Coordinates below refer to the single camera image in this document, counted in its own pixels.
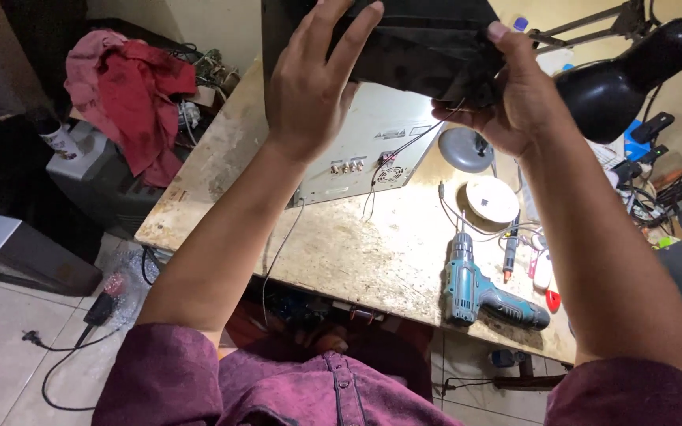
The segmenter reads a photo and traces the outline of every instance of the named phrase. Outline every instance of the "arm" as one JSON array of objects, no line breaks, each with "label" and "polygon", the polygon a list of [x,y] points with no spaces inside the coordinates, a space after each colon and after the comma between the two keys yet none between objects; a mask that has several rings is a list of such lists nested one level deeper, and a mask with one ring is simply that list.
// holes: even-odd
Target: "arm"
[{"label": "arm", "polygon": [[333,28],[348,6],[320,1],[302,21],[268,88],[267,140],[157,278],[137,324],[190,327],[219,343],[270,231],[352,103],[357,86],[347,81],[383,4],[358,15],[326,63]]},{"label": "arm", "polygon": [[[648,359],[682,370],[682,298],[612,191],[601,166],[535,61],[525,34],[498,23],[504,102],[452,118],[518,158],[544,225],[577,340],[576,363]],[[448,111],[435,104],[444,118]]]}]

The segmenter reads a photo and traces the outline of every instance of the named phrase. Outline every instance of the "hand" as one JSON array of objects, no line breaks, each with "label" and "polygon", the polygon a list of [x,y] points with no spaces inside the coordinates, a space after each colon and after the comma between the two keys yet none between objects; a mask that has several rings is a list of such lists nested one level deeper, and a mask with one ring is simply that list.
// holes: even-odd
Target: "hand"
[{"label": "hand", "polygon": [[[449,121],[475,129],[498,150],[516,158],[560,126],[571,124],[577,129],[552,78],[536,62],[533,41],[500,22],[489,26],[488,37],[507,61],[497,76],[503,99],[493,108],[457,111]],[[433,116],[440,120],[452,112],[438,101],[433,101],[433,108]]]},{"label": "hand", "polygon": [[319,0],[273,72],[267,103],[270,141],[292,160],[309,163],[326,150],[352,105],[358,84],[348,79],[384,5],[367,6],[326,61],[334,27],[351,5],[349,0]]}]

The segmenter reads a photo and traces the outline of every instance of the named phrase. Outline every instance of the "person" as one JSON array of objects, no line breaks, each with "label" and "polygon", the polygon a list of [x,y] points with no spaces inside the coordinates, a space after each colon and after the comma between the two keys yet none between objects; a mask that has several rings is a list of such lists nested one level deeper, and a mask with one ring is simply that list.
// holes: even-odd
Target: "person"
[{"label": "person", "polygon": [[[348,82],[384,5],[358,15],[330,56],[348,0],[317,3],[268,87],[269,136],[154,283],[120,347],[94,425],[458,424],[431,401],[431,377],[396,335],[321,355],[276,340],[218,359],[270,231],[308,165],[339,133]],[[495,22],[503,101],[450,121],[514,156],[544,223],[577,336],[576,367],[549,394],[547,424],[682,424],[682,299],[633,226],[531,41]],[[433,103],[433,116],[451,113]],[[581,235],[581,230],[597,230]]]}]

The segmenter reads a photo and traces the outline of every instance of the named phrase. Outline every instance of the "blue device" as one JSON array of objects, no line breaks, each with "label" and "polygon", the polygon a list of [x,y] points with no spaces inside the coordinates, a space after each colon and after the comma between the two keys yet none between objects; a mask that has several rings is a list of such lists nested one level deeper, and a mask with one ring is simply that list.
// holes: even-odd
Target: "blue device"
[{"label": "blue device", "polygon": [[473,239],[458,232],[452,240],[452,256],[446,265],[446,322],[470,326],[482,308],[492,317],[528,330],[549,326],[549,313],[539,305],[499,290],[474,263]]}]

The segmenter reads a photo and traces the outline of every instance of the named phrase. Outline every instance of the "screwdriver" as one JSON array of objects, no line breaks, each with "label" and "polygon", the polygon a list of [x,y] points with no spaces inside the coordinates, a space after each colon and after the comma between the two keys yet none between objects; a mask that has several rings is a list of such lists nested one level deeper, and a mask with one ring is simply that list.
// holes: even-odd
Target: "screwdriver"
[{"label": "screwdriver", "polygon": [[515,271],[515,255],[517,254],[517,226],[520,224],[520,213],[517,213],[517,217],[512,221],[512,230],[509,232],[509,238],[507,238],[507,247],[504,249],[504,284],[506,284],[512,277],[512,272]]}]

